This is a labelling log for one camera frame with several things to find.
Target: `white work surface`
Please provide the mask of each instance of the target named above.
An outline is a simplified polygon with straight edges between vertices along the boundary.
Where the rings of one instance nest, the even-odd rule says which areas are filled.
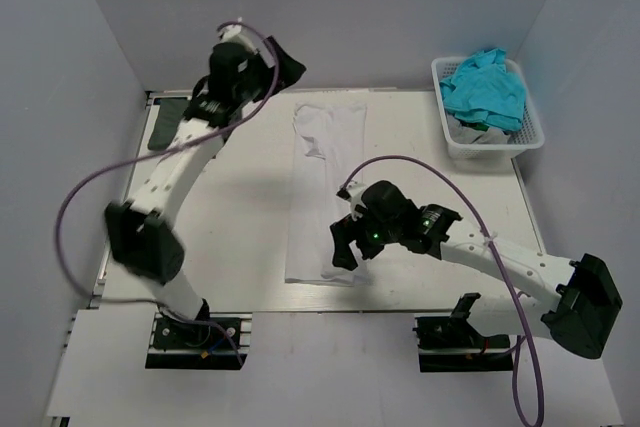
[[[399,246],[387,247],[369,262],[373,277],[370,286],[284,283],[294,108],[299,102],[353,101],[368,106],[365,159],[404,154],[433,165],[469,196],[490,230],[523,246],[538,248],[511,162],[504,159],[490,165],[454,165],[446,154],[433,92],[284,93],[233,133],[198,178],[178,215],[175,231],[186,249],[183,269],[212,311],[434,311],[451,310],[466,292],[507,295],[504,285],[495,279],[411,254]],[[151,108],[141,154],[147,153],[157,109]],[[136,167],[132,192],[153,168],[154,162]],[[449,187],[416,165],[380,162],[367,167],[363,179],[369,184],[389,180],[418,205],[441,204],[471,217]],[[137,279],[110,263],[105,295],[148,294]]]
[[[299,101],[368,104],[365,156],[415,155],[460,185],[490,228],[536,248],[509,162],[493,173],[454,169],[445,158],[431,93],[295,93],[276,97],[234,133],[207,167],[180,213],[187,272],[213,310],[442,310],[464,292],[505,287],[470,269],[388,249],[372,263],[369,287],[285,285],[293,108]],[[150,115],[150,123],[155,112]],[[143,145],[150,133],[145,133]],[[134,188],[152,165],[136,169]],[[365,172],[388,179],[417,202],[466,211],[440,182],[413,165],[388,162]],[[107,295],[145,291],[109,266]],[[510,373],[421,374],[410,313],[276,313],[253,316],[239,372],[145,370],[154,309],[103,305],[81,311],[48,415],[70,427],[149,426],[519,426]],[[546,426],[621,423],[602,363],[539,340]],[[521,399],[531,418],[535,390],[525,351]]]

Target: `white plastic basket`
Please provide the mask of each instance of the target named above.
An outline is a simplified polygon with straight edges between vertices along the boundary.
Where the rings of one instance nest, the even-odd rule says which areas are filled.
[[[433,83],[436,88],[436,97],[438,99],[438,109],[440,110],[440,120],[444,130],[444,137],[447,140],[447,150],[449,156],[454,159],[469,158],[487,158],[506,155],[515,157],[525,150],[538,149],[544,144],[544,134],[538,120],[538,114],[529,96],[527,90],[527,98],[525,102],[524,117],[522,119],[522,129],[511,135],[508,144],[460,144],[451,138],[449,126],[447,125],[447,113],[444,110],[442,102],[442,93],[440,92],[440,81],[453,73],[466,57],[441,57],[435,59],[431,63],[431,72],[433,73]],[[514,61],[506,60],[507,71],[518,74],[522,83],[526,86],[524,76],[518,64]]]

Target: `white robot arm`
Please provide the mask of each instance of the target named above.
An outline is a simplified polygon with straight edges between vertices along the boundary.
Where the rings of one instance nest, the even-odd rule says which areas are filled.
[[[273,92],[276,94],[295,84],[306,68],[291,58],[273,37],[267,41],[277,55],[278,78]],[[220,42],[209,57],[209,70],[210,74],[193,89],[172,148],[233,126],[242,118],[242,108],[262,100],[274,82],[274,68],[267,66],[243,35],[242,28],[236,25],[221,32]],[[112,202],[105,209],[114,260],[141,278],[162,305],[189,320],[209,319],[209,306],[182,271],[184,249],[173,234],[173,225],[202,169],[217,155],[229,135],[167,154],[138,191],[124,203]]]
[[[485,236],[457,212],[435,204],[418,208],[387,181],[370,187],[351,183],[338,196],[350,202],[351,213],[331,225],[334,266],[348,270],[357,266],[351,242],[364,259],[375,257],[385,245],[399,243],[411,252],[503,280]],[[589,254],[576,262],[499,236],[492,240],[514,286],[527,294],[521,304],[533,335],[553,339],[581,357],[599,358],[622,307],[605,263]],[[485,299],[480,293],[465,294],[449,324],[453,331],[472,329],[482,337],[522,334],[521,320],[506,295]]]

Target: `gray wall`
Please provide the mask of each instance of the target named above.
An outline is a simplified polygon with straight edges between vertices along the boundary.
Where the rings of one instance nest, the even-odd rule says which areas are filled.
[[[309,67],[302,86],[420,87],[434,57],[519,48],[544,0],[97,0],[144,87],[191,88],[242,16]]]
[[[604,362],[628,426],[640,425],[639,28],[640,0],[547,0],[518,56],[547,138],[520,162],[547,247],[601,256],[623,297]]]
[[[0,0],[0,412],[40,425],[72,313],[52,228],[84,174],[132,152],[144,93],[95,0]],[[69,258],[91,286],[104,247],[100,212],[124,175],[80,196]]]

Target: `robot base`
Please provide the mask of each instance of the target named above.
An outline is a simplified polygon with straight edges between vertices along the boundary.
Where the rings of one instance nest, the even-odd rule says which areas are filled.
[[[243,361],[247,357],[251,318],[212,317],[234,340]],[[183,324],[158,314],[151,333],[146,369],[240,370],[238,359],[217,329]]]
[[[419,317],[414,328],[418,336],[420,372],[506,372],[513,370],[508,335],[482,337],[466,320]]]

